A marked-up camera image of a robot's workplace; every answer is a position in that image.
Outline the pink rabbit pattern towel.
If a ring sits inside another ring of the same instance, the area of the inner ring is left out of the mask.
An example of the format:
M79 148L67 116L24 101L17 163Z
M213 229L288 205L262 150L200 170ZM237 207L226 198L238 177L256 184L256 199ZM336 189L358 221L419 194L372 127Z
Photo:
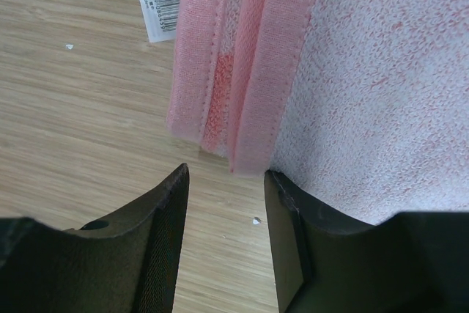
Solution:
M468 0L140 0L167 126L376 224L468 209Z

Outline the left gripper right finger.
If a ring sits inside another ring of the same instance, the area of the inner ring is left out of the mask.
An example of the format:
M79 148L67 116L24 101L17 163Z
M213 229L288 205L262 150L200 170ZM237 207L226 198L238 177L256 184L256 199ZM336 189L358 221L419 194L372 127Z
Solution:
M280 312L466 312L468 214L403 212L376 226L278 172L265 207Z

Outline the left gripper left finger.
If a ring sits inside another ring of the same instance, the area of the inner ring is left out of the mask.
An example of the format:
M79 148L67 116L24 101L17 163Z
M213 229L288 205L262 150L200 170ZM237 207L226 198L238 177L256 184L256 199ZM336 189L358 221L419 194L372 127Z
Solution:
M80 229L1 220L3 312L171 312L190 175L178 166L152 190Z

